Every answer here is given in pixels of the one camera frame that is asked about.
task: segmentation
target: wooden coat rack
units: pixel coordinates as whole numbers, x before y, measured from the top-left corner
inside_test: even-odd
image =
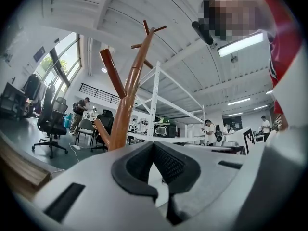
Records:
[[[141,75],[143,64],[148,66],[150,69],[153,68],[146,59],[146,54],[150,47],[153,34],[166,28],[162,26],[155,29],[154,27],[149,30],[147,22],[143,21],[144,30],[146,33],[145,40],[142,44],[132,45],[131,48],[139,48],[138,54],[132,64],[125,86],[123,86],[119,74],[116,70],[115,64],[112,60],[111,54],[108,49],[100,51],[103,63],[107,69],[108,75],[112,81],[115,90],[120,97],[120,103],[115,114],[114,123],[111,130],[111,135],[108,134],[104,125],[99,119],[94,121],[101,138],[105,142],[109,151],[122,148],[126,146],[127,132],[129,128],[129,122],[133,105],[135,101],[135,95],[137,92],[139,78]]]

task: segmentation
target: red shirt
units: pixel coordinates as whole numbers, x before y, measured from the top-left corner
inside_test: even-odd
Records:
[[[269,73],[273,87],[275,87],[297,55],[303,43],[303,38],[291,12],[282,0],[265,0],[265,2],[273,14],[277,30],[275,38],[269,39],[271,54]],[[275,102],[274,112],[283,114],[277,101]]]

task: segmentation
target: white metal shelving unit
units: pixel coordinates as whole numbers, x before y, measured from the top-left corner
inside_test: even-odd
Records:
[[[155,75],[154,75],[154,85],[153,85],[153,92],[152,92],[152,98],[143,101],[138,95],[136,95],[136,98],[138,100],[140,100],[140,104],[137,105],[136,107],[143,105],[144,107],[144,111],[148,112],[150,114],[150,120],[149,120],[149,126],[148,126],[148,132],[147,135],[143,135],[143,134],[138,134],[138,133],[128,133],[129,136],[133,136],[139,140],[145,140],[145,141],[164,141],[164,142],[169,142],[169,143],[177,143],[177,142],[192,142],[192,141],[198,141],[198,140],[202,140],[204,139],[204,137],[191,137],[191,138],[187,138],[185,136],[185,138],[161,138],[161,137],[154,137],[153,133],[154,133],[154,123],[155,123],[155,116],[156,116],[156,107],[157,107],[157,103],[159,103],[160,105],[164,105],[168,108],[172,108],[171,109],[171,113],[180,113],[180,114],[184,114],[190,118],[192,118],[194,121],[193,124],[198,124],[201,123],[205,126],[205,111],[204,111],[204,106],[201,105],[183,86],[181,86],[181,84],[179,84],[174,78],[172,78],[169,74],[167,74],[164,70],[161,69],[160,67],[160,62],[157,61],[156,67],[153,68],[148,74],[146,74],[140,81],[139,81],[139,85],[142,85],[143,83],[145,83],[146,81],[148,81],[153,75],[153,71],[155,71]],[[163,74],[165,77],[169,78],[174,84],[176,84],[181,90],[183,90],[183,92],[185,92],[201,109],[199,110],[202,111],[203,115],[201,116],[201,118],[196,117],[193,112],[188,112],[186,110],[184,110],[183,108],[175,105],[174,103],[160,97],[158,95],[158,88],[159,88],[159,77],[160,74]],[[173,119],[176,122],[179,123],[184,123],[181,121],[178,121],[177,119]]]

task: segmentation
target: ceiling light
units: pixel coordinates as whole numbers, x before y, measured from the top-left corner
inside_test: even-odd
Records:
[[[221,57],[229,55],[235,51],[239,51],[243,48],[246,48],[248,46],[260,43],[263,41],[263,33],[259,32],[257,34],[250,35],[248,37],[245,37],[243,39],[237,40],[235,42],[232,42],[230,44],[227,44],[223,47],[220,47],[218,49],[218,53]]]
[[[245,102],[245,101],[248,101],[250,100],[250,98],[246,98],[246,99],[243,99],[243,100],[239,100],[239,101],[235,101],[235,102],[232,102],[232,103],[228,103],[228,105],[232,105],[232,104],[236,104],[236,103],[241,103],[241,102]]]
[[[232,115],[233,115],[233,116],[236,116],[236,115],[240,115],[240,114],[242,114],[242,112],[236,113],[236,114],[232,114]]]
[[[262,109],[262,108],[265,108],[267,107],[268,105],[264,105],[264,106],[261,106],[261,107],[258,107],[258,108],[254,108],[254,110],[258,110],[258,109]]]

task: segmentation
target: floor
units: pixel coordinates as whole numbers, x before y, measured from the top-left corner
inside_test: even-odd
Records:
[[[69,144],[75,144],[75,136],[72,136],[68,133],[61,136],[58,139],[59,145],[68,150],[68,154],[64,153],[64,150],[53,147],[53,159],[50,159],[50,149],[47,145],[36,146],[35,151],[32,151],[31,147],[34,143],[38,143],[39,139],[48,139],[46,138],[46,133],[43,133],[38,130],[37,119],[29,118],[22,119],[20,121],[1,119],[0,120],[0,130],[15,144],[20,150],[24,150],[28,154],[37,158],[40,161],[43,161],[47,164],[50,164],[57,168],[70,168],[75,165],[78,161],[88,158],[90,156],[103,153],[102,149],[94,150],[91,152],[89,149],[90,145],[90,136],[80,136],[80,147],[84,147],[75,153],[72,151]]]

